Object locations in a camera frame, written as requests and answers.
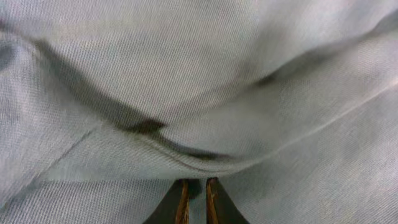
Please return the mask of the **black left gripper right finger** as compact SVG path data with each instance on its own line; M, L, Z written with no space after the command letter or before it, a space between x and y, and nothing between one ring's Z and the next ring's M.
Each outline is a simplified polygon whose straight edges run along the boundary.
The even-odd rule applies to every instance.
M206 181L206 223L249 224L216 177Z

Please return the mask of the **blue polo shirt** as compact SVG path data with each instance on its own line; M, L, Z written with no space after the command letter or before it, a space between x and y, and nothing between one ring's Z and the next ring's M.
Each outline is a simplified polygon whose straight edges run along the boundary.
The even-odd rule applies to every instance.
M1 222L397 222L396 1L2 1Z

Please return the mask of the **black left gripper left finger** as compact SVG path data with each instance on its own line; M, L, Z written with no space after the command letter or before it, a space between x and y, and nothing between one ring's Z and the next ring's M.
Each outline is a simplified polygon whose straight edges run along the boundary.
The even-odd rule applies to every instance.
M189 183L176 180L144 224L188 224Z

